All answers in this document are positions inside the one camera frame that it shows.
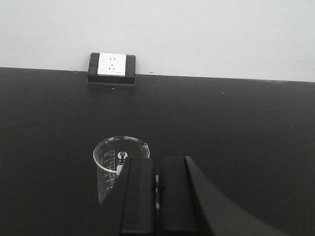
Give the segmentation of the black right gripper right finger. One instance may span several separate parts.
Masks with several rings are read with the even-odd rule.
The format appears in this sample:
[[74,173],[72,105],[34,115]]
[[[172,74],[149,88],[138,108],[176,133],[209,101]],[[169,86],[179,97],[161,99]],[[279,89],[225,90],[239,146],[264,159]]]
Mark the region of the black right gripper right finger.
[[190,156],[163,158],[159,179],[161,236],[284,236],[220,192]]

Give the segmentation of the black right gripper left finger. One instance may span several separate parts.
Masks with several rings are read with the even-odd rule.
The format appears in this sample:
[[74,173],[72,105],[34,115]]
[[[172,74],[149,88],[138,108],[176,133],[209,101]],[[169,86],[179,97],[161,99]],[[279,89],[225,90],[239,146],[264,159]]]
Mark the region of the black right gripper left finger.
[[132,158],[100,205],[99,236],[152,236],[155,231],[151,159]]

